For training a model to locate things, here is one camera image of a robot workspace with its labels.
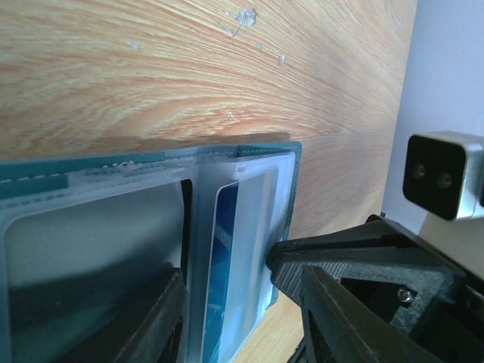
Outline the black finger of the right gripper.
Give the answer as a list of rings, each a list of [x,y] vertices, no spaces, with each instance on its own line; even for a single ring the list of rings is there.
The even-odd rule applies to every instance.
[[[278,242],[266,264],[273,285],[297,305],[303,268],[319,267],[403,333],[423,332],[467,279],[422,238],[376,215],[342,231]]]

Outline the teal leather card holder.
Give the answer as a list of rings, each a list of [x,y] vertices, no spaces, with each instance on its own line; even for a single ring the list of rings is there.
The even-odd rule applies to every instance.
[[[1,360],[57,362],[179,268],[183,362],[203,362],[217,192],[260,175],[276,183],[283,216],[268,269],[289,234],[301,153],[287,141],[2,162]],[[268,281],[269,307],[269,269]]]

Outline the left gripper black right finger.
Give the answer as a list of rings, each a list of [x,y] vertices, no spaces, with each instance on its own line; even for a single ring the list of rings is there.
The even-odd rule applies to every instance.
[[[439,362],[389,326],[322,268],[302,270],[302,319],[309,362]]]

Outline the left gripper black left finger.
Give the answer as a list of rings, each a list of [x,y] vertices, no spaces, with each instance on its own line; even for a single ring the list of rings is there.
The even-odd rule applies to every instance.
[[[187,351],[188,293],[181,269],[154,283],[57,362],[183,362]]]

